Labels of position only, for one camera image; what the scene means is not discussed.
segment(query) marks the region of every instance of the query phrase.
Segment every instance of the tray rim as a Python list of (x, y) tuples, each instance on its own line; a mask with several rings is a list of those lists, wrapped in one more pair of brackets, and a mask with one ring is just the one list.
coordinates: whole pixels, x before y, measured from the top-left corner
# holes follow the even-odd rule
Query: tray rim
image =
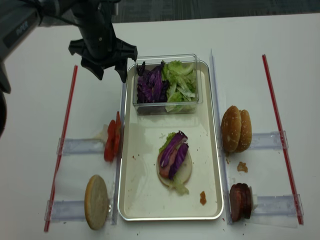
[[(221, 166), (220, 166), (220, 158), (219, 158), (219, 151), (218, 151), (218, 142), (217, 142), (217, 130), (216, 130), (216, 126), (215, 126), (215, 120), (214, 120), (214, 105), (213, 105), (213, 99), (212, 99), (212, 94), (213, 94), (213, 90), (212, 90), (212, 84), (211, 84), (211, 77), (210, 77), (210, 68), (208, 66), (208, 64), (203, 61), (203, 60), (199, 60), (197, 59), (197, 62), (199, 64), (204, 64), (207, 68), (208, 71), (208, 83), (210, 86), (210, 100), (211, 100), (211, 109), (212, 109), (212, 119), (213, 119), (213, 132), (214, 132), (214, 138), (216, 139), (215, 141), (215, 153), (217, 156), (217, 166), (218, 166), (218, 179), (219, 179), (219, 186), (220, 186), (220, 195), (221, 195), (221, 209), (220, 212), (215, 215), (215, 216), (192, 216), (192, 217), (135, 217), (135, 218), (127, 218), (123, 215), (123, 213), (120, 210), (120, 189), (121, 189), (121, 175), (122, 175), (122, 171), (123, 171), (123, 156), (122, 156), (122, 152), (121, 151), (121, 163), (120, 163), (120, 171), (119, 171), (119, 181), (118, 181), (118, 191), (117, 191), (117, 210), (118, 213), (120, 214), (120, 216), (128, 222), (134, 222), (134, 221), (181, 221), (181, 220), (215, 220), (217, 218), (219, 218), (222, 214), (222, 212), (224, 211), (225, 208), (225, 200), (224, 200), (224, 192), (223, 192), (223, 186), (222, 186), (222, 172), (221, 172)], [(128, 68), (129, 72), (132, 68), (135, 67), (135, 64), (133, 64), (132, 66), (130, 66)], [(128, 97), (128, 87), (127, 84), (123, 84), (122, 85), (122, 89), (121, 89), (121, 113), (122, 113), (122, 109), (124, 109), (123, 111), (123, 127), (125, 127), (125, 117), (126, 117), (126, 109), (127, 109), (127, 97)]]

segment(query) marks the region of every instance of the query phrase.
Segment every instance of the white table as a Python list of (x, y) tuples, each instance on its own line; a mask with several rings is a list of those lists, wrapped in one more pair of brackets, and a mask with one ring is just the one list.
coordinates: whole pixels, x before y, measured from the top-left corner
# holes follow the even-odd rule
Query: white table
[[(140, 56), (195, 53), (209, 63), (212, 48), (219, 79), (236, 80), (235, 64), (266, 54), (303, 204), (304, 226), (228, 226), (223, 213), (215, 221), (198, 222), (125, 222), (119, 217), (116, 226), (101, 231), (90, 230), (86, 222), (61, 222), (51, 224), (49, 233), (44, 233), (73, 66), (80, 65), (80, 57), (68, 52), (70, 40), (81, 38), (79, 30), (64, 26), (36, 29), (5, 62), (12, 93), (5, 96), (8, 120), (0, 139), (0, 238), (317, 239), (320, 14), (125, 23), (114, 28), (118, 38), (137, 46)], [(79, 78), (98, 81), (86, 69), (79, 67), (78, 73)], [(107, 70), (102, 81), (115, 90), (110, 91), (106, 105), (110, 120), (119, 108), (121, 83), (116, 77), (107, 80), (108, 76), (116, 73)]]

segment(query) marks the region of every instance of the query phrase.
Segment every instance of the white surface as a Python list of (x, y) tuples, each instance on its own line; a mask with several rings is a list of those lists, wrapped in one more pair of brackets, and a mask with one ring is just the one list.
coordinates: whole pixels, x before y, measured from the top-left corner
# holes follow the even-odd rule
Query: white surface
[[(132, 101), (136, 87), (133, 70), (127, 84), (119, 211), (128, 220), (216, 219), (223, 201), (208, 68), (202, 63), (197, 71), (203, 102), (195, 113), (166, 115), (137, 114)], [(169, 133), (178, 131), (188, 137), (192, 158), (192, 174), (185, 183), (189, 194), (183, 196), (169, 191), (157, 174), (159, 148)], [(205, 205), (200, 204), (202, 191)]]
[[(320, 14), (116, 24), (114, 28), (118, 38), (137, 45), (141, 56), (195, 53), (209, 63), (212, 48), (219, 82), (241, 81), (248, 75), (261, 78), (262, 72), (254, 66), (261, 64), (261, 68), (261, 56), (266, 54), (305, 225), (296, 229), (249, 223), (227, 226), (223, 213), (215, 221), (119, 218), (116, 226), (98, 232), (85, 222), (57, 223), (44, 233), (73, 66), (80, 64), (80, 58), (68, 52), (69, 41), (80, 38), (79, 31), (56, 27), (35, 30), (6, 61), (12, 93), (6, 95), (8, 120), (0, 139), (1, 239), (318, 239)], [(87, 79), (88, 96), (95, 98), (90, 86), (101, 82), (81, 67), (78, 73), (78, 79)], [(120, 105), (121, 83), (119, 77), (109, 77), (115, 76), (111, 69), (104, 74), (108, 100), (102, 114), (108, 123)], [(74, 137), (79, 137), (80, 126), (81, 122), (70, 128)], [(87, 134), (97, 134), (99, 128)]]

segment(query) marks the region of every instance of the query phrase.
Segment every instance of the bread slice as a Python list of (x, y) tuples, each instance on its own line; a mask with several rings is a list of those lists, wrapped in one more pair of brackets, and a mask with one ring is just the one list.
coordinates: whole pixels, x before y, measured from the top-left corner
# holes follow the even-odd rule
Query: bread slice
[[(181, 164), (181, 166), (179, 167), (178, 171), (174, 176), (178, 178), (182, 183), (185, 183), (189, 180), (191, 176), (191, 172), (192, 172), (192, 159), (189, 151), (187, 151), (183, 163)], [(164, 185), (167, 185), (169, 187), (172, 185), (172, 180), (170, 180), (169, 178), (164, 178), (159, 174), (158, 160), (156, 161), (156, 173), (158, 174), (160, 181)]]
[(231, 106), (224, 113), (221, 122), (223, 148), (226, 152), (234, 152), (239, 144), (241, 134), (241, 115), (236, 106)]
[(250, 115), (247, 110), (240, 111), (241, 116), (241, 133), (239, 144), (235, 150), (237, 153), (241, 153), (244, 150), (247, 150), (250, 147), (252, 140), (252, 128), (251, 128), (251, 120)]
[(93, 175), (85, 189), (84, 214), (89, 227), (93, 230), (102, 228), (109, 209), (107, 187), (104, 179)]

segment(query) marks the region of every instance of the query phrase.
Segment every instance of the red straw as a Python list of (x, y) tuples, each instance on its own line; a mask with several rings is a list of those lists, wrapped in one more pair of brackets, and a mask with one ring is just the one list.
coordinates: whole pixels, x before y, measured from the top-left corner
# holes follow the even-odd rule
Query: red straw
[[(72, 76), (72, 82), (71, 82), (71, 87), (70, 87), (69, 99), (68, 99), (68, 104), (66, 106), (63, 129), (62, 129), (59, 148), (62, 147), (62, 145), (64, 144), (65, 137), (66, 137), (69, 114), (70, 114), (70, 108), (71, 108), (71, 102), (72, 102), (72, 97), (74, 95), (74, 89), (75, 89), (75, 84), (76, 84), (77, 71), (78, 71), (78, 66), (75, 65), (74, 69), (73, 69), (73, 76)], [(55, 170), (54, 170), (52, 187), (51, 187), (50, 203), (52, 203), (54, 201), (54, 199), (55, 199), (55, 181), (56, 181), (56, 175), (57, 175), (57, 172), (58, 172), (60, 161), (61, 161), (61, 154), (58, 154), (58, 156), (56, 158)], [(47, 219), (50, 219), (50, 217), (51, 217), (51, 210), (49, 210)], [(44, 225), (44, 232), (45, 233), (47, 233), (49, 231), (49, 225), (50, 225), (50, 220), (46, 220), (45, 221), (45, 225)]]
[[(278, 125), (279, 132), (282, 133), (284, 130), (282, 128), (280, 115), (279, 115), (279, 111), (278, 111), (278, 106), (277, 106), (277, 102), (276, 102), (276, 96), (275, 96), (275, 92), (274, 92), (274, 87), (272, 85), (271, 76), (270, 76), (270, 72), (269, 72), (269, 66), (268, 66), (268, 62), (267, 62), (267, 57), (266, 57), (265, 54), (262, 55), (262, 60), (263, 60), (265, 74), (266, 74), (266, 79), (268, 81), (269, 90), (270, 90), (270, 94), (271, 94), (271, 99), (272, 99), (272, 104), (273, 104), (273, 110), (274, 110), (274, 114), (275, 114), (276, 124)], [(284, 154), (286, 169), (287, 169), (288, 175), (289, 175), (289, 181), (290, 181), (291, 191), (292, 191), (292, 195), (293, 195), (293, 199), (294, 199), (294, 205), (295, 205), (295, 209), (296, 209), (296, 213), (297, 213), (298, 222), (299, 222), (300, 225), (303, 225), (304, 224), (304, 219), (303, 219), (303, 216), (302, 216), (302, 211), (300, 209), (299, 200), (298, 200), (298, 197), (297, 197), (298, 194), (297, 194), (296, 184), (295, 184), (295, 180), (294, 180), (294, 175), (293, 175), (292, 170), (291, 170), (289, 153), (288, 153), (288, 149), (287, 148), (283, 148), (283, 154)]]

